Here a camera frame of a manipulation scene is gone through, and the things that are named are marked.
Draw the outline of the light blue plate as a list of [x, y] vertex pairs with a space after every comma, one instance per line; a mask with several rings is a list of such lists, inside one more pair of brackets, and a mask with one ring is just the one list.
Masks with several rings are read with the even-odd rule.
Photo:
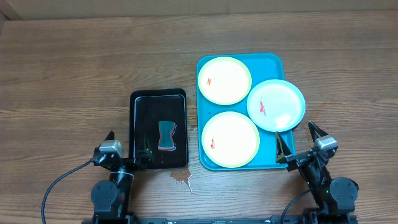
[[259, 83], [249, 92], [246, 107], [249, 117], [261, 129], [284, 132], [301, 122], [306, 103], [295, 85], [271, 79]]

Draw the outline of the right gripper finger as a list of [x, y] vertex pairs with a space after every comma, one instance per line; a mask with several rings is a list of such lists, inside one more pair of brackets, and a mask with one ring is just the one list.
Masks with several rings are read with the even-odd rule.
[[279, 164], [286, 164], [288, 163], [287, 158], [292, 156], [292, 153], [288, 147], [288, 145], [285, 143], [284, 139], [282, 136], [279, 134], [279, 132], [275, 132], [275, 140], [276, 140], [276, 163]]
[[326, 133], [324, 130], [319, 128], [313, 121], [308, 122], [308, 128], [309, 128], [313, 142], [315, 142], [320, 137], [324, 137], [324, 136], [328, 135], [328, 133]]

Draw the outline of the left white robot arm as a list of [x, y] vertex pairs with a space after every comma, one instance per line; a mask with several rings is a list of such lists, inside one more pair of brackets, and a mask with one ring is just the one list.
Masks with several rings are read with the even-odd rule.
[[135, 223], [129, 212], [134, 175], [123, 159], [124, 148], [110, 131], [94, 149], [92, 163], [109, 170], [109, 179], [97, 182], [91, 190], [93, 223]]

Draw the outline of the yellow plate tray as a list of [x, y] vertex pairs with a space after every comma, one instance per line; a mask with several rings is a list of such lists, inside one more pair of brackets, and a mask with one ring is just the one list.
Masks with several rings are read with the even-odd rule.
[[243, 100], [252, 86], [248, 67], [232, 57], [216, 57], [198, 72], [197, 83], [202, 95], [217, 105], [233, 105]]
[[245, 166], [256, 156], [260, 136], [247, 116], [226, 111], [214, 115], [203, 128], [201, 145], [215, 164], [229, 169]]

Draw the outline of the green and orange sponge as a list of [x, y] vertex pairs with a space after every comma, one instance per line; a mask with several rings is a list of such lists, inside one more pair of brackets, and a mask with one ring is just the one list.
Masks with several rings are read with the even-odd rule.
[[177, 125], [173, 121], [159, 121], [159, 143], [158, 150], [174, 151], [174, 133]]

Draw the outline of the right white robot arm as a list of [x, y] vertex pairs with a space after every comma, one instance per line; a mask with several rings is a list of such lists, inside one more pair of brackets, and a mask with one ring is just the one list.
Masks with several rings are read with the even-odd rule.
[[[347, 178], [332, 178], [326, 165], [338, 148], [338, 141], [320, 129], [314, 122], [308, 122], [313, 147], [300, 154], [292, 154], [282, 136], [276, 132], [276, 162], [285, 164], [287, 170], [298, 170], [308, 185], [308, 190], [296, 196], [284, 208], [281, 215], [270, 217], [271, 223], [357, 223], [355, 201], [359, 185]], [[305, 208], [301, 215], [287, 215], [288, 209], [304, 195], [310, 193], [316, 203], [315, 208]]]

